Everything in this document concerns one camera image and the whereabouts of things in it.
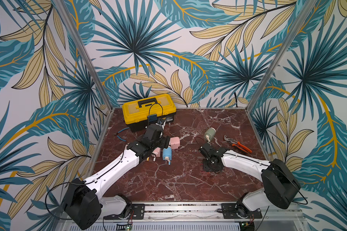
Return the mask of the blue pencil sharpener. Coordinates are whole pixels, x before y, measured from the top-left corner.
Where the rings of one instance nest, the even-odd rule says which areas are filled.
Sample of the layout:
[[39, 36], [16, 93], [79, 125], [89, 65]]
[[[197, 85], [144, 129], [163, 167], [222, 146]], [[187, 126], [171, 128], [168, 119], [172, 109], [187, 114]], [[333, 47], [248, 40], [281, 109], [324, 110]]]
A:
[[162, 157], [163, 157], [163, 161], [166, 161], [168, 163], [168, 165], [171, 164], [172, 148], [170, 146], [168, 146], [167, 148], [163, 149]]

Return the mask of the green pencil sharpener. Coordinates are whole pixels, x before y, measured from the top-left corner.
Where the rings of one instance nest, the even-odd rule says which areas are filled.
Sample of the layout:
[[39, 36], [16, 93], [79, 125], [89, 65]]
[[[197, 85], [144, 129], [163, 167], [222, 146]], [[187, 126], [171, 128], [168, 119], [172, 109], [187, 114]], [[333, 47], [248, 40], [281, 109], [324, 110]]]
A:
[[214, 138], [215, 134], [216, 134], [216, 129], [214, 129], [214, 128], [209, 128], [209, 129], [205, 132], [205, 134], [204, 134], [204, 139], [205, 139], [208, 143], [210, 143], [211, 140]]

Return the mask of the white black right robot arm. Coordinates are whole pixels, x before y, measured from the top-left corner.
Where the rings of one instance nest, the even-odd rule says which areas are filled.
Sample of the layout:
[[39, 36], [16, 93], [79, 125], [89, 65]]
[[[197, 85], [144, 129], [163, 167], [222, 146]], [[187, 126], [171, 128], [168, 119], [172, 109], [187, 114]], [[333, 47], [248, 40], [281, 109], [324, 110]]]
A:
[[301, 186], [289, 168], [279, 159], [259, 160], [223, 147], [214, 148], [208, 143], [200, 145], [203, 170], [220, 172], [224, 167], [239, 170], [262, 182], [263, 188], [245, 193], [236, 203], [242, 217], [259, 208], [274, 205], [288, 209]]

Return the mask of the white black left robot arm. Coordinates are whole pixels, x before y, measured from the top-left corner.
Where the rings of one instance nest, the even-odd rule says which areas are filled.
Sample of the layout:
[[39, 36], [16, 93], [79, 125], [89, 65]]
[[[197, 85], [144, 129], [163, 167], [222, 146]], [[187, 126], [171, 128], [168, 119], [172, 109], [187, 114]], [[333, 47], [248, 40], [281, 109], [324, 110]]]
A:
[[151, 156], [157, 148], [167, 148], [170, 137], [164, 136], [165, 119], [147, 126], [143, 135], [130, 142], [122, 153], [99, 172], [81, 181], [70, 182], [64, 197], [63, 210], [81, 230], [91, 227], [99, 218], [130, 216], [132, 203], [123, 195], [111, 200], [103, 198], [106, 191], [125, 173]]

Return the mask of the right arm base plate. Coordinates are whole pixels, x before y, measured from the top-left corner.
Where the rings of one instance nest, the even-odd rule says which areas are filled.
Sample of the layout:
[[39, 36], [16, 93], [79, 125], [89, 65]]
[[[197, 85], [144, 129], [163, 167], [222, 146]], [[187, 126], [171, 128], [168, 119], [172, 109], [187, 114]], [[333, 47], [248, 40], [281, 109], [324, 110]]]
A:
[[258, 219], [263, 217], [260, 209], [250, 211], [237, 203], [222, 203], [219, 212], [223, 214], [224, 219]]

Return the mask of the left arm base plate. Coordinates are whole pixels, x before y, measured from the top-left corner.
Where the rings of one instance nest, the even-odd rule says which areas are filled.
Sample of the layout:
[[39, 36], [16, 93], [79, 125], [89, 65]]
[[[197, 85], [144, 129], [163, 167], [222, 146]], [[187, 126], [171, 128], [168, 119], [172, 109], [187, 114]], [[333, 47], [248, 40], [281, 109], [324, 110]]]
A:
[[116, 219], [128, 219], [132, 218], [132, 220], [143, 220], [145, 215], [145, 204], [131, 204], [127, 206], [120, 215], [116, 215]]

